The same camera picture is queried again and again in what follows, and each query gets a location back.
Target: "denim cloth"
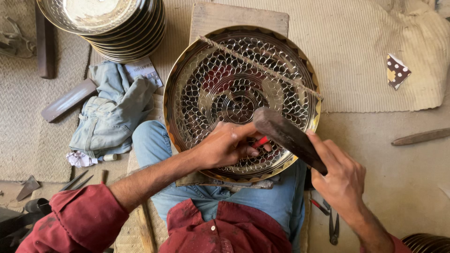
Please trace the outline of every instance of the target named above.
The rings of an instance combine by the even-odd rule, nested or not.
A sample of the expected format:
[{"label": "denim cloth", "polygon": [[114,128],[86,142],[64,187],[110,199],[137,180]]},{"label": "denim cloth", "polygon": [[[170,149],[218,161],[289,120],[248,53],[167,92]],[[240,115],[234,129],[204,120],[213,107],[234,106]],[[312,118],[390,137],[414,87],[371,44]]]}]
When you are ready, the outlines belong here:
[{"label": "denim cloth", "polygon": [[153,109],[157,83],[139,75],[130,86],[123,67],[109,61],[89,68],[99,95],[83,105],[69,147],[91,158],[124,153],[131,149],[133,131]]},{"label": "denim cloth", "polygon": [[[145,121],[133,133],[134,150],[139,166],[144,167],[172,156],[166,127],[158,121]],[[300,252],[300,229],[305,216],[303,188],[306,164],[300,159],[280,173],[281,180],[273,189],[241,189],[231,194],[218,186],[179,186],[170,184],[153,197],[153,204],[161,219],[166,222],[169,209],[192,199],[204,221],[216,217],[219,201],[229,201],[257,208],[274,218],[286,232],[292,244],[292,252]]]}]

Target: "stack of brass plates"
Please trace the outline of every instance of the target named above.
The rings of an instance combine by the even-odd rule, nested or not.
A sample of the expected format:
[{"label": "stack of brass plates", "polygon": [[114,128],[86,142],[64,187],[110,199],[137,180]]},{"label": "stack of brass plates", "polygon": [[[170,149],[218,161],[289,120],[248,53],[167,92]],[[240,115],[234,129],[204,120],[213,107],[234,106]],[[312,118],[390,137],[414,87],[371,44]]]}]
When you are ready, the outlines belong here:
[{"label": "stack of brass plates", "polygon": [[[227,27],[206,35],[241,55],[291,80],[318,91],[314,70],[304,53],[286,37],[260,27]],[[301,87],[261,71],[211,47],[191,44],[175,63],[166,82],[164,116],[169,136],[179,151],[199,144],[219,121],[246,124],[262,106],[273,108],[298,128],[315,130],[320,100]],[[272,151],[232,166],[201,171],[231,182],[253,182],[280,173],[297,158],[271,142]]]},{"label": "stack of brass plates", "polygon": [[413,253],[449,253],[450,238],[431,234],[413,234],[402,239]]},{"label": "stack of brass plates", "polygon": [[103,57],[130,63],[152,54],[166,33],[162,0],[37,0],[55,26],[83,37]]}]

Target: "crumpled paper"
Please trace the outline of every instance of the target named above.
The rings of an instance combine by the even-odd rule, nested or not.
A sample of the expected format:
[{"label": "crumpled paper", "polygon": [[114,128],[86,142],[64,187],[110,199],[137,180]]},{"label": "crumpled paper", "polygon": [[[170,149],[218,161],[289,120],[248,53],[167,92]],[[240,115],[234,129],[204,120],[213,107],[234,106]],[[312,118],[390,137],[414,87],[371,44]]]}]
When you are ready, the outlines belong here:
[{"label": "crumpled paper", "polygon": [[99,163],[97,158],[90,158],[81,151],[67,153],[66,159],[71,165],[76,166],[77,168],[87,167]]}]

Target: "wrist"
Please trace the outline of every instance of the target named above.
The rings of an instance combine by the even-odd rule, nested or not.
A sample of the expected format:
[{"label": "wrist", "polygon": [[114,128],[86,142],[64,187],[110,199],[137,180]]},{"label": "wrist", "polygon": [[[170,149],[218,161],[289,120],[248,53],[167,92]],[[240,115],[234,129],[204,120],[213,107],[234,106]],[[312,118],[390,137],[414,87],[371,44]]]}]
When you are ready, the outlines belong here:
[{"label": "wrist", "polygon": [[371,212],[367,208],[367,206],[361,201],[356,204],[351,211],[345,212],[343,214],[339,214],[343,220],[354,230],[359,226],[365,226],[368,222],[369,214]]},{"label": "wrist", "polygon": [[187,166],[187,168],[190,170],[189,173],[204,169],[202,159],[199,157],[196,148],[186,150],[180,154],[183,155],[183,159],[185,160],[186,164],[189,165]]}]

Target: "shirt sleeve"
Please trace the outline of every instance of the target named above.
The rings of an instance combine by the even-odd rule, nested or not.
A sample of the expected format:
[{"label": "shirt sleeve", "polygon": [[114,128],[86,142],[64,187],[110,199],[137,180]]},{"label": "shirt sleeve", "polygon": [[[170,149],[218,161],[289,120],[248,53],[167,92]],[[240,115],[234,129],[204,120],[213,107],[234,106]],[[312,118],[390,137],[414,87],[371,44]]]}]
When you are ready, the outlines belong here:
[{"label": "shirt sleeve", "polygon": [[17,252],[103,252],[128,219],[105,185],[57,193],[50,205],[52,212],[36,222]]},{"label": "shirt sleeve", "polygon": [[[391,239],[394,243],[394,253],[412,253],[411,250],[397,237],[390,235]],[[363,247],[360,248],[360,253],[365,253],[365,249]]]}]

